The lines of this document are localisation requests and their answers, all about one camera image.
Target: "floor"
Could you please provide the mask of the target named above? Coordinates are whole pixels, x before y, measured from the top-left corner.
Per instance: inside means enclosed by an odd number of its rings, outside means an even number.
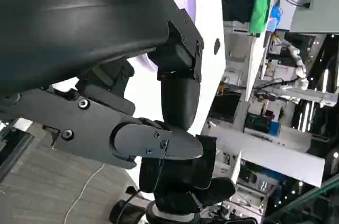
[[[51,149],[50,134],[33,124],[36,139],[0,184],[16,224],[62,224],[91,175],[102,164]],[[124,169],[105,164],[88,183],[67,223],[109,224],[113,205],[135,185]]]

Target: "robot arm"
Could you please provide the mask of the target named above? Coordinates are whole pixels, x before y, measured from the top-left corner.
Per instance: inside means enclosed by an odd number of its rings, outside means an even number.
[[[198,107],[204,43],[173,0],[10,0],[2,14],[2,117],[41,123],[54,148],[124,168],[136,156],[202,155],[186,131]],[[158,66],[165,123],[133,118],[123,98],[133,75],[126,58],[145,52]],[[74,76],[78,91],[50,87]]]

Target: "screw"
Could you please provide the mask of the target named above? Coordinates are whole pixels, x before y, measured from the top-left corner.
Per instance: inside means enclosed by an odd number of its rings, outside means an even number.
[[[163,140],[163,141],[160,142],[160,148],[161,148],[161,149],[165,149],[166,146],[167,146],[167,142],[166,142],[165,140]]]
[[[79,100],[78,106],[80,109],[85,110],[88,109],[88,107],[90,106],[90,102],[85,98],[82,98],[81,100]]]
[[[73,131],[71,130],[65,130],[62,134],[61,137],[64,141],[71,141],[74,137]]]
[[[152,154],[152,151],[153,151],[152,148],[147,148],[146,149],[146,154]]]

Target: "black cable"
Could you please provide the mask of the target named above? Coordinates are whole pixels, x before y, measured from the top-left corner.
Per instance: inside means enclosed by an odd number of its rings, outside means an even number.
[[[294,0],[285,0],[286,2],[288,2],[291,5],[294,5],[296,7],[306,7],[306,3],[296,3]]]
[[[276,78],[276,79],[274,79],[274,80],[272,80],[272,81],[270,81],[270,82],[268,82],[268,83],[265,83],[265,84],[262,84],[262,85],[260,85],[260,86],[257,86],[257,87],[255,87],[254,89],[262,89],[262,88],[265,88],[265,87],[267,87],[267,86],[270,86],[272,83],[279,83],[279,84],[281,84],[282,82],[284,82],[284,79],[282,79],[282,78]]]
[[[293,2],[293,3],[295,3],[295,4],[298,4],[298,5],[305,5],[305,3],[299,3],[299,2],[297,2],[297,1],[295,1],[295,0],[290,0],[291,2]]]
[[[291,4],[291,5],[296,6],[296,7],[305,7],[305,4],[294,3],[294,2],[291,1],[291,0],[285,0],[285,1],[288,2],[288,3]]]
[[[163,171],[163,167],[164,167],[164,159],[166,157],[166,154],[167,154],[167,149],[168,149],[168,144],[167,143],[167,146],[166,146],[166,149],[165,149],[165,154],[164,154],[164,157],[162,159],[159,160],[159,165],[158,165],[158,177],[157,177],[157,181],[155,182],[155,185],[154,185],[154,188],[153,188],[153,191],[155,191],[155,189],[157,188],[157,185],[158,185],[158,182],[160,180],[160,176],[161,176],[161,173]],[[141,191],[141,189],[138,189],[135,193],[132,194],[132,196],[129,197],[129,199],[125,202],[125,205],[123,206],[123,208],[121,209],[120,213],[119,213],[119,216],[117,218],[117,223],[116,224],[119,224],[119,220],[121,218],[121,215],[122,213],[124,212],[125,208],[127,207],[128,203]]]
[[[128,203],[141,191],[141,189],[138,189],[135,193],[132,194],[132,196],[129,197],[129,199],[126,201],[125,205],[123,206],[123,208],[121,209],[121,212],[119,213],[119,216],[117,218],[117,224],[119,224],[119,220],[120,217],[123,213],[123,211],[125,210],[125,208],[127,207]]]
[[[261,90],[263,88],[266,88],[266,87],[269,87],[269,86],[274,86],[274,85],[287,85],[287,84],[290,84],[290,83],[294,83],[295,81],[297,81],[298,79],[292,79],[292,80],[289,80],[289,81],[281,81],[281,82],[276,82],[276,83],[271,83],[271,84],[266,84],[266,85],[262,85],[262,86],[258,86],[256,88],[254,88],[255,90]]]

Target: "black plastic cover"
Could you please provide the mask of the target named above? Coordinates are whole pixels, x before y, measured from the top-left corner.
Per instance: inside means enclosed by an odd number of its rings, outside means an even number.
[[[0,95],[165,43],[160,0],[0,0]]]

